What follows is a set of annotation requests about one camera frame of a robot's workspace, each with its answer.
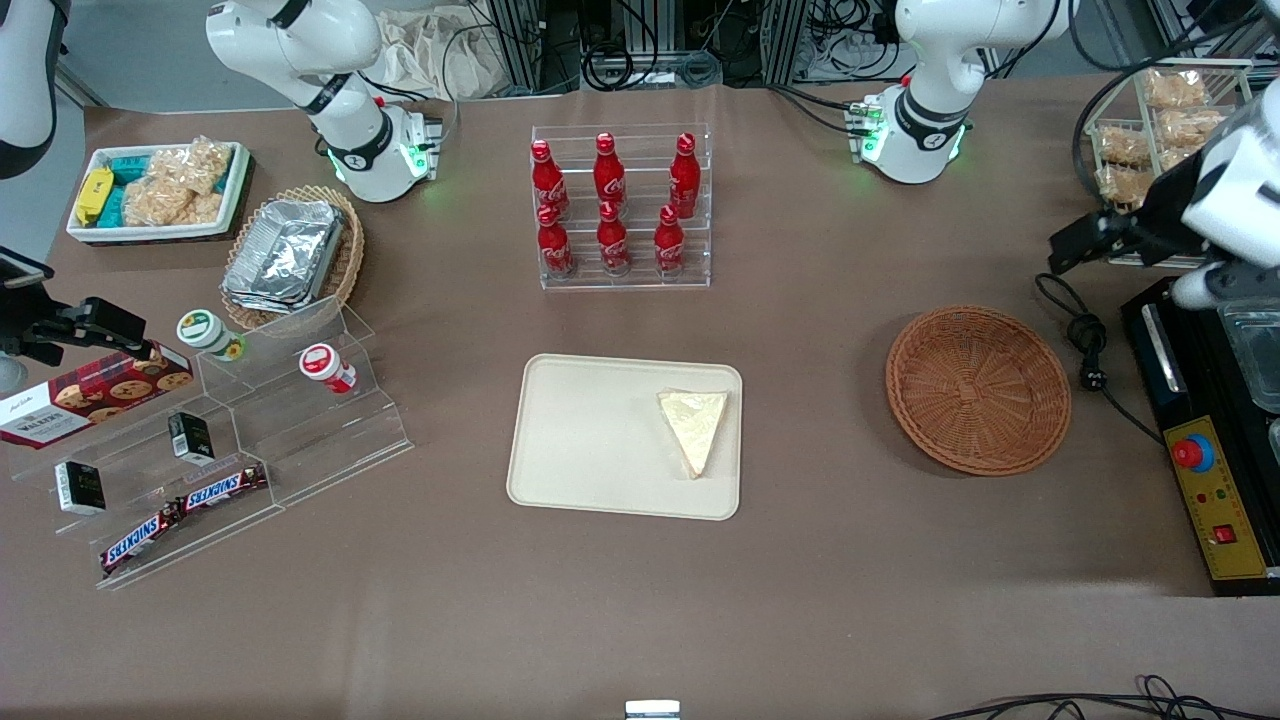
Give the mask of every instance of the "acrylic bottle rack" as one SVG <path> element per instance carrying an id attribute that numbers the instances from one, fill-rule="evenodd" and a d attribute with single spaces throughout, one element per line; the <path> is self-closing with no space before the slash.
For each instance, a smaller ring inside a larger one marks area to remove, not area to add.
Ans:
<path id="1" fill-rule="evenodd" d="M 626 168 L 627 209 L 622 219 L 627 229 L 631 272 L 620 278 L 604 272 L 595 229 L 599 225 L 599 200 L 591 169 L 595 165 L 595 136 L 613 133 L 618 159 Z M 676 137 L 682 132 L 696 138 L 694 156 L 701 167 L 698 205 L 694 217 L 680 220 L 685 231 L 685 269 L 672 279 L 658 275 L 653 234 L 658 228 L 658 211 L 671 197 L 671 163 L 676 158 Z M 707 287 L 712 282 L 712 135 L 707 123 L 663 123 L 635 126 L 548 126 L 534 127 L 534 140 L 545 140 L 552 156 L 564 173 L 568 191 L 568 214 L 561 224 L 568 232 L 570 250 L 577 272 L 567 279 L 547 274 L 541 263 L 538 270 L 543 290 L 641 290 Z M 532 233 L 538 233 L 538 195 L 530 188 L 534 215 Z M 532 245 L 538 258 L 538 245 Z"/>

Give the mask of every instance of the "yellow control panel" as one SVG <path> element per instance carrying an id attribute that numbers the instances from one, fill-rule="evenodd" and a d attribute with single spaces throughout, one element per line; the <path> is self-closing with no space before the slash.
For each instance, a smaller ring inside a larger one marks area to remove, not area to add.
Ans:
<path id="1" fill-rule="evenodd" d="M 1215 580 L 1265 578 L 1266 562 L 1208 416 L 1165 430 L 1208 573 Z"/>

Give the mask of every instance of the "small black box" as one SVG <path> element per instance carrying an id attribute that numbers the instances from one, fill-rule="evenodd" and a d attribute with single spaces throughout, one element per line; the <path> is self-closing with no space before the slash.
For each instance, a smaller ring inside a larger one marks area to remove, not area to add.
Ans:
<path id="1" fill-rule="evenodd" d="M 169 415 L 169 439 L 173 456 L 193 465 L 214 461 L 214 443 L 209 439 L 209 423 L 195 415 L 174 413 Z"/>
<path id="2" fill-rule="evenodd" d="M 96 515 L 106 510 L 97 468 L 68 460 L 54 468 L 54 474 L 58 475 L 58 506 L 63 512 Z"/>

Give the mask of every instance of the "coca-cola bottle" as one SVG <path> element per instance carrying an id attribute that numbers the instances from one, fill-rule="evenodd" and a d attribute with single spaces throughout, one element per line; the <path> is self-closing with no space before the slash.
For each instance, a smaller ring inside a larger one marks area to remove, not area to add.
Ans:
<path id="1" fill-rule="evenodd" d="M 627 215 L 627 176 L 613 151 L 613 135 L 602 132 L 595 136 L 595 195 L 600 202 L 614 202 L 618 206 L 618 217 Z"/>
<path id="2" fill-rule="evenodd" d="M 600 261 L 609 277 L 621 278 L 631 272 L 631 254 L 627 252 L 627 229 L 618 222 L 618 206 L 605 200 L 600 202 L 600 225 L 595 228 L 600 241 Z"/>
<path id="3" fill-rule="evenodd" d="M 671 204 L 681 218 L 692 218 L 698 205 L 698 188 L 703 168 L 694 158 L 694 135 L 685 132 L 676 138 L 676 159 L 671 163 Z"/>
<path id="4" fill-rule="evenodd" d="M 680 229 L 678 213 L 673 205 L 662 206 L 653 245 L 662 279 L 675 278 L 685 269 L 685 231 Z"/>
<path id="5" fill-rule="evenodd" d="M 552 205 L 538 209 L 538 249 L 543 254 L 543 268 L 556 279 L 564 279 L 577 270 L 573 252 L 568 247 L 568 233 L 559 224 L 559 211 Z"/>
<path id="6" fill-rule="evenodd" d="M 545 140 L 535 140 L 530 147 L 534 156 L 534 190 L 538 191 L 538 205 L 550 205 L 561 215 L 568 213 L 568 191 L 564 190 L 564 173 L 552 159 L 552 147 Z"/>

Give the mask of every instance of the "white cloth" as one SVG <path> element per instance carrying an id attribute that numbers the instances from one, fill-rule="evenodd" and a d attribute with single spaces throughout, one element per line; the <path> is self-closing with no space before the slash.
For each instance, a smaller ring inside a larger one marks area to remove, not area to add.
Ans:
<path id="1" fill-rule="evenodd" d="M 449 44 L 454 33 L 485 23 L 484 17 L 493 17 L 484 4 L 477 3 L 477 8 L 479 12 L 472 12 L 468 5 L 439 5 L 429 10 L 379 13 L 383 73 L 375 79 L 403 90 L 426 90 L 449 100 L 472 100 L 507 87 L 511 81 L 498 55 L 495 28 L 468 29 Z M 448 83 L 444 73 L 448 73 Z"/>

